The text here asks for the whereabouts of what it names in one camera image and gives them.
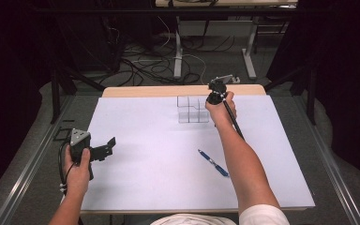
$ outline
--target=sleeve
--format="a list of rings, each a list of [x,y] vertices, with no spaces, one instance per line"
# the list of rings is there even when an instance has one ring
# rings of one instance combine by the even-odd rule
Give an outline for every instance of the sleeve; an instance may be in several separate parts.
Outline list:
[[[253,205],[241,213],[240,225],[289,225],[289,221],[283,212],[275,206],[268,204]]]

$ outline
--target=white paper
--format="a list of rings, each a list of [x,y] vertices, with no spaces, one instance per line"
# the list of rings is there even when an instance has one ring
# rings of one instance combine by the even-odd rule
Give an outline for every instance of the white paper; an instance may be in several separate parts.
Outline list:
[[[235,96],[237,122],[258,154],[283,208],[315,206],[269,96]],[[209,123],[178,123],[176,97],[102,97],[88,131],[91,145],[112,137],[112,156],[92,163],[95,178],[83,211],[220,211],[237,209],[218,132]]]

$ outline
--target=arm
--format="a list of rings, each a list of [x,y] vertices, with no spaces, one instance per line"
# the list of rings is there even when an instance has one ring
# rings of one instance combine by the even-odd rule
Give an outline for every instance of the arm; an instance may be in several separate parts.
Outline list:
[[[233,93],[228,92],[227,103],[236,115]],[[223,103],[211,105],[206,109],[215,122],[232,184],[238,200],[239,214],[256,204],[270,204],[279,208],[278,201],[271,190],[262,163],[253,149],[238,135]]]
[[[69,153],[69,146],[66,148],[65,171],[67,175],[67,195],[55,212],[49,224],[78,224],[83,196],[89,184],[89,149],[83,149],[81,164],[74,165]]]

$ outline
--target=hand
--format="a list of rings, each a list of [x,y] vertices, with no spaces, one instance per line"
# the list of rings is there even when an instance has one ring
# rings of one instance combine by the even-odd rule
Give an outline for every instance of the hand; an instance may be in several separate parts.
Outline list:
[[[79,165],[74,164],[69,151],[68,145],[66,148],[66,162],[64,166],[65,172],[68,173],[67,195],[81,195],[83,197],[89,185],[90,150],[87,148],[83,149],[81,164]]]
[[[233,102],[233,92],[227,92],[226,101],[229,104],[230,109],[232,110],[233,116],[236,118],[235,103]],[[218,105],[212,105],[206,101],[205,107],[210,112],[210,116],[212,117],[212,120],[216,124],[216,126],[219,126],[223,123],[229,123],[230,125],[233,124],[233,121],[231,120],[231,117],[229,116],[223,103],[219,103]]]

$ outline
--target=pen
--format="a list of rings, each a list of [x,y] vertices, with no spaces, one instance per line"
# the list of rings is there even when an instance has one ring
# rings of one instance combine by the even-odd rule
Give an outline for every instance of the pen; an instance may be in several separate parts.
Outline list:
[[[215,166],[216,170],[218,170],[218,171],[221,173],[221,175],[223,175],[223,176],[230,176],[226,171],[224,171],[223,168],[221,168],[219,165],[217,165],[216,162],[215,162],[213,159],[211,159],[209,156],[207,156],[207,155],[204,153],[204,151],[202,151],[201,149],[198,149],[198,152],[200,152],[200,154],[201,154],[204,158],[206,158],[206,160],[208,160],[210,163],[212,163],[212,165]]]

